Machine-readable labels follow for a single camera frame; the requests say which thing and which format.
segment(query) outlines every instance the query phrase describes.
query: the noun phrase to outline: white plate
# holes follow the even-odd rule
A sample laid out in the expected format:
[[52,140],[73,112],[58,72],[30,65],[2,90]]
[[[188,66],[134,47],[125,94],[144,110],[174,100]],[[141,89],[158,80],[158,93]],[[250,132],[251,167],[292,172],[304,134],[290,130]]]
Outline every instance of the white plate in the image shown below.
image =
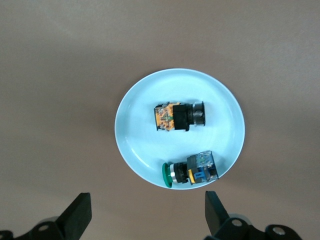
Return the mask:
[[[154,107],[165,102],[204,102],[205,126],[189,131],[157,131]],[[245,139],[245,121],[233,94],[218,80],[200,71],[172,68],[152,73],[137,82],[122,99],[115,117],[115,139],[129,167],[146,181],[163,187],[163,163],[184,162],[211,150],[221,178],[236,162]],[[172,189],[191,185],[173,183]]]

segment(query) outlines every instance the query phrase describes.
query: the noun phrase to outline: blue switch component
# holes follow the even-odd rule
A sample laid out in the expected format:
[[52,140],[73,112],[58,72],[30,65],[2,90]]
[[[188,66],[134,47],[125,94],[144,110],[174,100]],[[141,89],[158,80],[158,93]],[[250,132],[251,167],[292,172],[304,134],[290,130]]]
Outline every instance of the blue switch component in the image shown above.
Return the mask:
[[217,180],[218,173],[211,151],[203,151],[187,158],[187,173],[191,184]]

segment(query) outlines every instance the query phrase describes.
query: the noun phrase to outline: electrical component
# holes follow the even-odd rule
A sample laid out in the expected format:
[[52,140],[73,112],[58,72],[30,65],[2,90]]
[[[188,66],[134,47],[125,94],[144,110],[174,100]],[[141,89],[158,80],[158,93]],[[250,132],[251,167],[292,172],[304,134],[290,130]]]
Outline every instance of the electrical component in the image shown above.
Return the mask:
[[154,108],[154,116],[157,130],[189,131],[190,125],[206,124],[204,102],[162,103]]
[[186,162],[173,164],[164,163],[162,165],[162,176],[165,185],[168,188],[172,184],[187,183],[199,184],[217,180],[218,173],[215,165],[214,156],[211,151],[203,151],[192,155],[186,159]]

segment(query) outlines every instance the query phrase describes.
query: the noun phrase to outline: screw hole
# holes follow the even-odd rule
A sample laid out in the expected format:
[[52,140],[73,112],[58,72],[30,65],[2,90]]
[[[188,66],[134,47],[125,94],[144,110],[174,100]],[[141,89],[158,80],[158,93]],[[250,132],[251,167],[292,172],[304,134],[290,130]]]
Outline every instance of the screw hole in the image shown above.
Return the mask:
[[39,231],[39,232],[42,232],[42,231],[47,230],[48,228],[49,228],[48,225],[43,225],[43,226],[39,227],[38,231]]

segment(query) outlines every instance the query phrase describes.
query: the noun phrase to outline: beige surface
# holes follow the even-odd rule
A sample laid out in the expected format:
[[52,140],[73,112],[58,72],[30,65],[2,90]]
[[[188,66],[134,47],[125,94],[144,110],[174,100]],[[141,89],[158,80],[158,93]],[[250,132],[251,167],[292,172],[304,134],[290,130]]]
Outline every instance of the beige surface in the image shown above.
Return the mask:
[[[192,68],[245,117],[235,166],[195,190],[133,173],[114,136],[139,79]],[[319,238],[319,0],[0,2],[0,229],[16,236],[90,192],[83,240],[201,240],[205,190],[263,230]]]

